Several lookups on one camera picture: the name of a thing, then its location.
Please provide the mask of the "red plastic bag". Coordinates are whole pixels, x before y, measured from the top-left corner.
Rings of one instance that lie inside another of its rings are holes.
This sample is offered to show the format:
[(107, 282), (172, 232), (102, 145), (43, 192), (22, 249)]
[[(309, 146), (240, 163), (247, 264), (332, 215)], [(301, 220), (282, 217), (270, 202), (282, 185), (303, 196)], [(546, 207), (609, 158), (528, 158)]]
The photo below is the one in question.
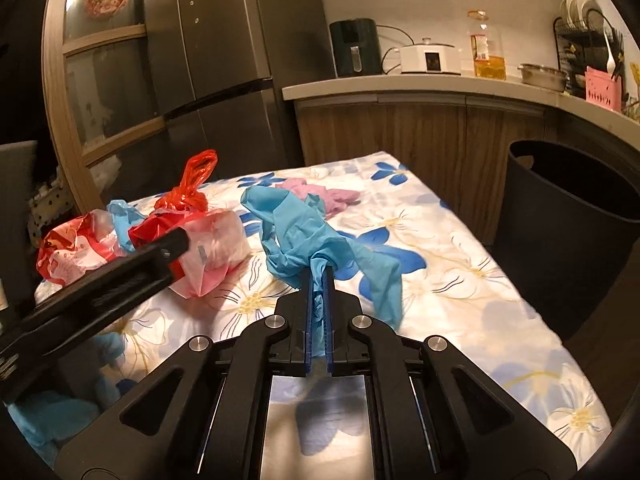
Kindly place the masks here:
[(180, 183), (160, 197), (155, 210), (206, 211), (208, 201), (198, 189), (210, 177), (218, 162), (214, 150), (192, 156), (184, 167)]

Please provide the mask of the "red white snack wrapper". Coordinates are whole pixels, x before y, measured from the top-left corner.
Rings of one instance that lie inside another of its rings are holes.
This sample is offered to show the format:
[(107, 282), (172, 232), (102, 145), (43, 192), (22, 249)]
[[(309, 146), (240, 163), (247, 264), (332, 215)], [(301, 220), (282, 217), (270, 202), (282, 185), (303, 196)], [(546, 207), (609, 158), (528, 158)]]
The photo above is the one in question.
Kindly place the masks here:
[(39, 248), (36, 270), (45, 280), (66, 286), (124, 255), (111, 215), (95, 209), (56, 226), (46, 235)]

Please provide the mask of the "blue plastic glove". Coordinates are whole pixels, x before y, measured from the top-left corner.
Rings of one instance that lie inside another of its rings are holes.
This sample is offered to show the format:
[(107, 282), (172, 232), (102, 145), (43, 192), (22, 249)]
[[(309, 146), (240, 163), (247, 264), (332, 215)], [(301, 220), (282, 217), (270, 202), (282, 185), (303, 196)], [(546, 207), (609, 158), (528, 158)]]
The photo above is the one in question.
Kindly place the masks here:
[(354, 264), (369, 282), (376, 317), (398, 329), (402, 318), (400, 262), (335, 231), (324, 220), (324, 205), (317, 195), (300, 200), (284, 188), (252, 186), (242, 194), (241, 204), (260, 221), (267, 269), (275, 278), (299, 288), (300, 274), (309, 269), (318, 292), (328, 266), (343, 271)]

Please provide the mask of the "small purple glove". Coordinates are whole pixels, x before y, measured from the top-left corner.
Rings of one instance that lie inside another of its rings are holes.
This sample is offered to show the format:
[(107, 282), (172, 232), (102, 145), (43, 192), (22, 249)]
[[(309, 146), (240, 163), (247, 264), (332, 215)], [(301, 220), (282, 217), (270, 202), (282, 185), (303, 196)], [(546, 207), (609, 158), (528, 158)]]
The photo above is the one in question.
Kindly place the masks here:
[(317, 195), (324, 203), (326, 218), (333, 218), (355, 205), (360, 199), (360, 192), (344, 190), (344, 188), (326, 188), (325, 186), (308, 183), (302, 178), (288, 178), (277, 184), (277, 188), (284, 188), (292, 192), (300, 200), (306, 200), (309, 195)]

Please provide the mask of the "black trash bin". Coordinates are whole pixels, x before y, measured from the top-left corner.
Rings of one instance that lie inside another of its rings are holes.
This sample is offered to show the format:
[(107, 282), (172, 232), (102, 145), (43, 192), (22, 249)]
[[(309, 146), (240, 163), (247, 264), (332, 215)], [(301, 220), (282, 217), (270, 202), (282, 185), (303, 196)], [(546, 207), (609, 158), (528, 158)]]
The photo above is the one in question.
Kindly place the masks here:
[(638, 188), (612, 166), (549, 141), (510, 144), (492, 256), (561, 339), (597, 309), (638, 237)]

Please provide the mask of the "floral blue white tablecloth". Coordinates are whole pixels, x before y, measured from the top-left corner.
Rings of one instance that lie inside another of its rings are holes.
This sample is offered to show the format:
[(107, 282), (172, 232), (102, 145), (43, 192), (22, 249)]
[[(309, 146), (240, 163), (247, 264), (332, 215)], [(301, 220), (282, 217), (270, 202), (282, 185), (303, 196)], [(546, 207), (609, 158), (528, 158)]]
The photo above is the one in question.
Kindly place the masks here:
[(586, 375), (444, 202), (392, 155), (213, 181), (198, 179), (213, 209), (234, 212), (243, 260), (209, 294), (174, 288), (102, 330), (89, 368), (96, 397), (43, 387), (10, 416), (53, 464), (63, 444), (141, 382), (189, 338), (239, 336), (270, 315), (308, 262), (302, 237), (324, 215), (338, 240), (336, 286), (402, 336), (441, 334), (529, 410), (584, 464), (612, 426)]

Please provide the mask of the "wooden glass door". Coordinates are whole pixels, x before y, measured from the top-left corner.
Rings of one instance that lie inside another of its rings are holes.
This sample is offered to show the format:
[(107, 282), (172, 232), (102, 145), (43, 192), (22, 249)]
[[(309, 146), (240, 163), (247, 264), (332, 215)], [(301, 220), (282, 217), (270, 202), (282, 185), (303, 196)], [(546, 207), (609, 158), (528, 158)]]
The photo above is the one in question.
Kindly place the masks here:
[(41, 47), (49, 129), (77, 209), (167, 188), (143, 0), (47, 0)]

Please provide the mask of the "dark steel refrigerator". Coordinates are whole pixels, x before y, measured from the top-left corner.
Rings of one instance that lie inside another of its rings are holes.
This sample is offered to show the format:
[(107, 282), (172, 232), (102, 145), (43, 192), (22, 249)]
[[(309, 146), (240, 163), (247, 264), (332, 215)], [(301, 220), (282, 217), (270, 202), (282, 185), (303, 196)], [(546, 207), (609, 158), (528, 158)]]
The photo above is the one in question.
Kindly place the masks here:
[(231, 178), (303, 165), (283, 90), (334, 77), (322, 0), (144, 0), (153, 88), (189, 153)]

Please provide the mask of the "wooden lower cabinets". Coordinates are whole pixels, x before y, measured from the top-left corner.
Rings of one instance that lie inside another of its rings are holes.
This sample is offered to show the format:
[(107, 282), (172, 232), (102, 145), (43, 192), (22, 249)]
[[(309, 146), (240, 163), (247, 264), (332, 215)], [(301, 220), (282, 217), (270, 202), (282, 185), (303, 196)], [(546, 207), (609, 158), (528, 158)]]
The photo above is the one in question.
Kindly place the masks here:
[(483, 244), (495, 238), (508, 147), (545, 140), (578, 148), (639, 181), (639, 151), (564, 110), (460, 93), (330, 96), (294, 105), (307, 165), (384, 151), (409, 168)]

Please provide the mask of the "black air fryer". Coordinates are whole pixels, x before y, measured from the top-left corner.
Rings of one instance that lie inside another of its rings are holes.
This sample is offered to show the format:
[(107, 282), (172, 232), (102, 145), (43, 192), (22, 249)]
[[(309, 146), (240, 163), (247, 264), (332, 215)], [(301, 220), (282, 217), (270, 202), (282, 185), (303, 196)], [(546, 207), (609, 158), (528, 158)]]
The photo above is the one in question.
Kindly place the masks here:
[(382, 74), (382, 56), (375, 21), (370, 18), (330, 24), (335, 68), (339, 77)]

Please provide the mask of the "white slow cooker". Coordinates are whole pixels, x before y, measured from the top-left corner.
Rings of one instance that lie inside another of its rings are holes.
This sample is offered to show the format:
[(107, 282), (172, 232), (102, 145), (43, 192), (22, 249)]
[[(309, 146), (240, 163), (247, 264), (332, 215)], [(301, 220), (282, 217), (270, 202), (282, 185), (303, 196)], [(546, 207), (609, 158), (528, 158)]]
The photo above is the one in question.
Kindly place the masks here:
[(462, 73), (460, 53), (452, 44), (422, 42), (398, 49), (400, 71), (403, 74), (447, 74)]

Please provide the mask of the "stainless steel bowl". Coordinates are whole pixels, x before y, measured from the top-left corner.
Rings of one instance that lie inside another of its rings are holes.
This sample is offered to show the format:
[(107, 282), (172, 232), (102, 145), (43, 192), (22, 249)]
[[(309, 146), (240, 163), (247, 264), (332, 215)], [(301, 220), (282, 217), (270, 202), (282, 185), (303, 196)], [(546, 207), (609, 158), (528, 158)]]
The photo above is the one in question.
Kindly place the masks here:
[(567, 83), (567, 73), (543, 65), (523, 63), (518, 66), (522, 83), (536, 88), (564, 92)]

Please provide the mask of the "pink utensil holder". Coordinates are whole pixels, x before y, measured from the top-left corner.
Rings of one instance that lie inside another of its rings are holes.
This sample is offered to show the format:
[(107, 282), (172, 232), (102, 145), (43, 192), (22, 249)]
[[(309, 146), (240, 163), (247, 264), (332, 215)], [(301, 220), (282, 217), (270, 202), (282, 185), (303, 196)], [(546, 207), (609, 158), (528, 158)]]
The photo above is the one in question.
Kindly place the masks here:
[(622, 77), (612, 77), (608, 73), (588, 66), (586, 101), (612, 112), (620, 112), (622, 110)]

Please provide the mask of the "cooking oil bottle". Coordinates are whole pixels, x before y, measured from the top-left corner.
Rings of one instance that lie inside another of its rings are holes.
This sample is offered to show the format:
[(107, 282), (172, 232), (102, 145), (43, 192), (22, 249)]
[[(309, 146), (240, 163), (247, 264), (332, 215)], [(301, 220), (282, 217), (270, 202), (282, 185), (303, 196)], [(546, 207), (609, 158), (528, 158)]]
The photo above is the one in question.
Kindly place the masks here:
[(501, 35), (484, 10), (469, 10), (469, 36), (474, 75), (480, 78), (506, 80), (506, 60)]

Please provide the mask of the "black dish rack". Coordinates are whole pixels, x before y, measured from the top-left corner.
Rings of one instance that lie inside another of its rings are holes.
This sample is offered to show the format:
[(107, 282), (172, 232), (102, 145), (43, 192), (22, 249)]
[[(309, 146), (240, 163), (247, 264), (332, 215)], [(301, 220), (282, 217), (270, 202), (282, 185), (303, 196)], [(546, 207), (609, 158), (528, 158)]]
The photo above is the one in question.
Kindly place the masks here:
[(553, 22), (556, 59), (567, 73), (567, 92), (585, 99), (588, 68), (624, 79), (622, 34), (594, 0), (562, 0)]

